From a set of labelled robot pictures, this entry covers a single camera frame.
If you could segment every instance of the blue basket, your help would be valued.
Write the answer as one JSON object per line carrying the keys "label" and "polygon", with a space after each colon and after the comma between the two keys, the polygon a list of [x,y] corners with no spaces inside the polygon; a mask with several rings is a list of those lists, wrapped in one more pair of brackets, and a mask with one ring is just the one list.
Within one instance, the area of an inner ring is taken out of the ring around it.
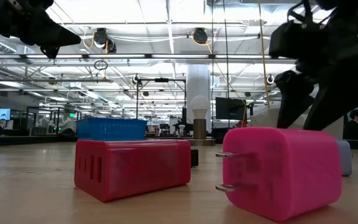
{"label": "blue basket", "polygon": [[78,140],[143,140],[147,121],[116,118],[86,118],[77,121]]}

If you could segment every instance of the gray object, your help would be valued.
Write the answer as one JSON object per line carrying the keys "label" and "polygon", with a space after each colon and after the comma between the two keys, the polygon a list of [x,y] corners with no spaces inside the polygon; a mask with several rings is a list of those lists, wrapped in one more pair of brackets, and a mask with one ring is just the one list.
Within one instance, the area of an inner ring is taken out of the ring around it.
{"label": "gray object", "polygon": [[352,160],[353,154],[351,152],[351,145],[344,140],[337,141],[339,148],[339,155],[341,156],[342,176],[352,175]]}

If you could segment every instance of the table surface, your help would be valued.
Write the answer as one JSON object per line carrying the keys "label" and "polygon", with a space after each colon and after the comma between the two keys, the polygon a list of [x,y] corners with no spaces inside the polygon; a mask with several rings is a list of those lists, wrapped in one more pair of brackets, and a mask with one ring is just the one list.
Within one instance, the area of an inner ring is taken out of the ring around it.
{"label": "table surface", "polygon": [[[274,223],[232,205],[221,183],[221,146],[197,147],[200,166],[182,187],[101,203],[74,186],[75,144],[0,147],[0,223]],[[358,151],[334,205],[285,223],[358,224]]]}

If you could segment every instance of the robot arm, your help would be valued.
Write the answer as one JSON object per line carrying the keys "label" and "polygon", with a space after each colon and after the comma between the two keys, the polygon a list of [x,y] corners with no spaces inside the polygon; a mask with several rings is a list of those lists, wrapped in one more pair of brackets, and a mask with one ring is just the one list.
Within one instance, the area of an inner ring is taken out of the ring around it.
{"label": "robot arm", "polygon": [[48,58],[62,46],[79,44],[81,38],[52,21],[45,12],[53,0],[0,0],[0,34],[38,45]]}
{"label": "robot arm", "polygon": [[[333,9],[326,25],[313,22],[309,0],[305,16],[294,16],[272,34],[269,55],[297,59],[298,72],[279,74],[282,92],[277,127],[287,128],[310,106],[304,129],[320,131],[358,107],[358,1],[317,0]],[[288,15],[295,15],[293,8]],[[310,96],[319,85],[315,98]]]}

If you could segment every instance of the pillar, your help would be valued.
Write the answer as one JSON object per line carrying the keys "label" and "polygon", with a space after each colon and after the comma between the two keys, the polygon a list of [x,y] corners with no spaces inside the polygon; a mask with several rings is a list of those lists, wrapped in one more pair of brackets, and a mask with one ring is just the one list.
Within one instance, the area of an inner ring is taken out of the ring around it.
{"label": "pillar", "polygon": [[[211,72],[209,65],[189,65],[186,78],[187,89],[187,123],[194,123],[194,114],[189,105],[191,100],[198,96],[205,96],[211,102]],[[211,107],[206,113],[206,130],[211,133]]]}

